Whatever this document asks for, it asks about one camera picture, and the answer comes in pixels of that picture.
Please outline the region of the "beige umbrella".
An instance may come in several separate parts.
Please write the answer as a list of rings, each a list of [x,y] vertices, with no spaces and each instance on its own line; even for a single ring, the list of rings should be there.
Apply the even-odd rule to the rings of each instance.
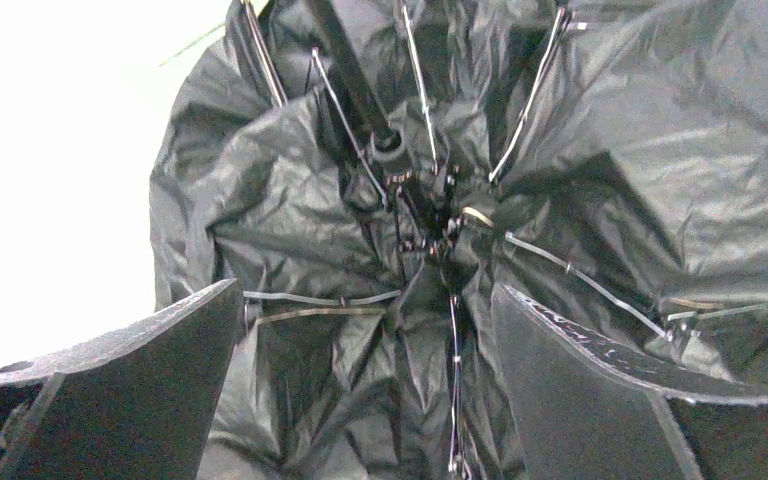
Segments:
[[[149,213],[242,295],[199,478],[533,479],[497,284],[768,387],[768,1],[233,1]]]

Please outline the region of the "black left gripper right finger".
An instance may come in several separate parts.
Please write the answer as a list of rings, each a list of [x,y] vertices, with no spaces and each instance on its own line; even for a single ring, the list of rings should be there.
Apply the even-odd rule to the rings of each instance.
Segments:
[[[491,294],[533,479],[768,479],[768,387],[671,364],[511,286]]]

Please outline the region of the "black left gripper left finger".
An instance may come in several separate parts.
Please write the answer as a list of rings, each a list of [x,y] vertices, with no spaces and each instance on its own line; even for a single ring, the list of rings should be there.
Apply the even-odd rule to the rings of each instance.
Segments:
[[[193,479],[239,327],[235,280],[0,368],[0,479]]]

